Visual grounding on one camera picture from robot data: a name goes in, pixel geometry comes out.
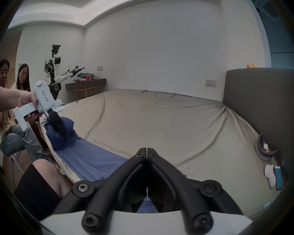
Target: electrical outlet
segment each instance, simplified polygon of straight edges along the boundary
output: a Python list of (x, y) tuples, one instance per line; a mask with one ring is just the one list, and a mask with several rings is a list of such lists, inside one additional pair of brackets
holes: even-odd
[(211, 86), (216, 87), (216, 85), (217, 85), (217, 81), (212, 80), (212, 81), (211, 81)]
[(206, 79), (206, 84), (205, 84), (205, 85), (206, 85), (206, 86), (216, 87), (216, 85), (217, 85), (217, 81)]
[(211, 86), (211, 80), (206, 79), (206, 84), (205, 84), (205, 85), (207, 85), (207, 86)]

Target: pile of clothes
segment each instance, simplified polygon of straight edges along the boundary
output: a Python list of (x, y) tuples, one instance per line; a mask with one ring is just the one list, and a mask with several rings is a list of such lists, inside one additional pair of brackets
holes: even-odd
[(87, 81), (86, 77), (90, 76), (90, 80), (98, 79), (98, 77), (93, 73), (79, 73), (76, 78), (74, 78), (74, 82)]

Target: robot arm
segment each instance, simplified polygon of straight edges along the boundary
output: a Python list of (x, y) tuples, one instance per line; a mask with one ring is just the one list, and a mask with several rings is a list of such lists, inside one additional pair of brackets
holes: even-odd
[(75, 76), (78, 72), (80, 72), (82, 69), (78, 69), (78, 66), (75, 67), (74, 70), (70, 71), (68, 70), (66, 73), (64, 73), (63, 75), (59, 76), (59, 74), (62, 72), (60, 69), (60, 62), (61, 62), (61, 57), (54, 57), (52, 59), (52, 64), (53, 64), (53, 68), (54, 68), (54, 72), (55, 72), (55, 82), (56, 83), (60, 83), (66, 79), (68, 79), (69, 77), (73, 77)]

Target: phone screen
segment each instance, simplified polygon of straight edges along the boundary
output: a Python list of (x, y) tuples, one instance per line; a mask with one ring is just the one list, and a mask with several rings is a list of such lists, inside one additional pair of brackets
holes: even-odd
[(282, 179), (282, 172), (281, 167), (275, 166), (274, 173), (276, 175), (276, 190), (281, 190), (283, 188), (283, 179)]

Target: paper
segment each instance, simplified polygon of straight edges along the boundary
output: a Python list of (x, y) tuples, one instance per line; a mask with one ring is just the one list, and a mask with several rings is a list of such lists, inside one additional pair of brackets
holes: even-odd
[(60, 111), (63, 111), (64, 109), (65, 108), (62, 105), (60, 105), (57, 108), (55, 108), (55, 112), (60, 112)]

